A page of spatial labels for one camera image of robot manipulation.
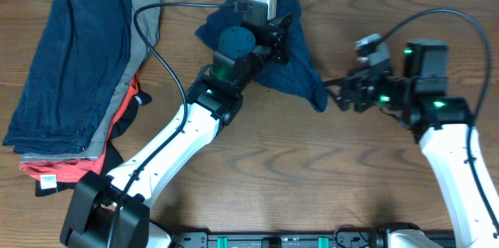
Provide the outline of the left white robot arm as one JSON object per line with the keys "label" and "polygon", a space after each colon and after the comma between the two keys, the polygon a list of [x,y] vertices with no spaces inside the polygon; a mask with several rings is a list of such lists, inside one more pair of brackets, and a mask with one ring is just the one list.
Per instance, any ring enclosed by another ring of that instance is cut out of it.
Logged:
{"label": "left white robot arm", "polygon": [[242,92],[270,62],[288,62],[292,13],[242,16],[219,36],[209,73],[183,94],[170,123],[139,153],[107,175],[88,172],[76,185],[60,235],[67,247],[169,247],[172,236],[150,210],[163,189],[242,107]]}

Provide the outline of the folded grey garment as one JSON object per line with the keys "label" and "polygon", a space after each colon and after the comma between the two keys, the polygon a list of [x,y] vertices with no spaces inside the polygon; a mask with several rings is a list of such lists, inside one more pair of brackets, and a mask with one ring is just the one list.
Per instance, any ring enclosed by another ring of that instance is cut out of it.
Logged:
{"label": "folded grey garment", "polygon": [[[140,7],[160,2],[161,0],[132,0],[132,15]],[[66,161],[72,159],[98,159],[104,149],[105,142],[107,140],[108,129],[111,125],[112,118],[117,115],[118,109],[121,103],[124,101],[129,85],[131,84],[131,79],[138,72],[140,65],[143,60],[150,54],[149,49],[141,39],[140,35],[131,22],[131,49],[130,49],[130,60],[126,66],[124,73],[115,88],[115,91],[111,97],[110,104],[106,110],[104,118],[102,119],[100,125],[98,126],[96,132],[91,138],[91,141],[83,151],[79,153],[64,153],[64,154],[37,154],[37,153],[25,153],[20,155],[21,162],[32,162],[32,161]]]}

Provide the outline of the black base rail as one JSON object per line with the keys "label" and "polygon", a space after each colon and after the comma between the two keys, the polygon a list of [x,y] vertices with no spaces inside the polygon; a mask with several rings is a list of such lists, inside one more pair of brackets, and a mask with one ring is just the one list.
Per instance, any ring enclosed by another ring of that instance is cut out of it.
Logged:
{"label": "black base rail", "polygon": [[365,248],[368,232],[332,234],[213,234],[185,232],[173,237],[173,248]]}

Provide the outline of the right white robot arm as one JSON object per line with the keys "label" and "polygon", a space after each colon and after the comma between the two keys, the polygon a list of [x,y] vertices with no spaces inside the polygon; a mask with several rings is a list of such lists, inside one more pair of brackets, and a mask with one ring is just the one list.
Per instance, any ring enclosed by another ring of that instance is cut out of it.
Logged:
{"label": "right white robot arm", "polygon": [[413,39],[404,50],[401,77],[379,34],[355,43],[359,68],[328,80],[326,88],[342,110],[378,107],[409,130],[436,176],[458,247],[496,247],[498,230],[491,215],[498,195],[480,150],[479,134],[462,97],[447,95],[448,45]]}

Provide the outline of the navy blue shorts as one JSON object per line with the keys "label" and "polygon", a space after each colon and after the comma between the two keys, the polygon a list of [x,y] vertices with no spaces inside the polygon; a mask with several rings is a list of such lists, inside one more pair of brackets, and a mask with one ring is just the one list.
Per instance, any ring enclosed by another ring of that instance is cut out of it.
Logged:
{"label": "navy blue shorts", "polygon": [[276,18],[293,14],[288,36],[289,61],[286,65],[266,62],[257,54],[257,30],[261,27],[244,23],[234,10],[237,0],[226,0],[226,7],[207,17],[196,35],[215,53],[210,77],[215,85],[230,94],[240,94],[247,84],[260,85],[285,94],[303,97],[318,112],[327,107],[327,94],[313,66],[306,47],[299,18],[299,0],[277,0]]}

